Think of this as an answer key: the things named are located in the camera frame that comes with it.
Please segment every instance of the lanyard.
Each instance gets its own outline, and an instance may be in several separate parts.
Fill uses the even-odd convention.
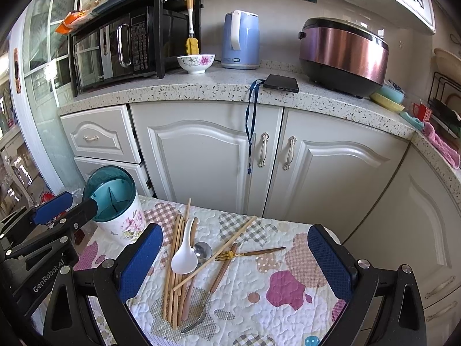
[[[265,79],[257,79],[250,86],[250,94],[248,96],[248,107],[247,112],[245,113],[245,131],[247,132],[248,138],[248,174],[251,174],[251,146],[254,133],[254,125],[256,123],[256,104],[258,103],[258,92],[259,87],[263,84]],[[251,121],[251,132],[248,131],[248,118],[250,117],[250,105],[251,105],[251,94],[254,90],[254,106],[253,106],[253,119]]]

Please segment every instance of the spoon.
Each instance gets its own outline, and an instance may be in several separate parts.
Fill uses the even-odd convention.
[[[203,263],[213,256],[213,250],[211,249],[210,245],[206,242],[197,242],[193,247],[194,253],[197,256],[199,268]],[[187,320],[189,318],[189,309],[190,309],[190,302],[192,300],[192,288],[194,287],[194,281],[197,276],[193,277],[190,280],[189,289],[187,290],[186,299],[184,300],[184,307],[183,307],[183,315],[182,319]]]
[[[190,219],[184,230],[183,242],[171,260],[171,269],[176,274],[187,274],[197,268],[198,259],[190,246],[190,231],[194,219]]]

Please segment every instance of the teal polka dot circle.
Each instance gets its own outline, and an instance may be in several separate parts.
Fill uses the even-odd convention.
[[[306,340],[304,341],[304,344],[306,346],[317,346],[320,343],[320,340],[318,337],[314,335],[310,335]]]

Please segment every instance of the microwave control panel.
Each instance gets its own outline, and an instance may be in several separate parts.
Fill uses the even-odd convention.
[[[147,29],[145,13],[131,18],[131,48],[135,72],[149,69]]]

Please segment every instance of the yellow plate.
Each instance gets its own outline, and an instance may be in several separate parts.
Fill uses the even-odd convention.
[[[370,95],[370,99],[378,105],[381,105],[383,108],[392,110],[393,112],[401,112],[405,109],[405,107],[402,104],[397,104],[396,102],[389,100],[388,98],[380,95],[379,93],[373,93],[372,95]]]

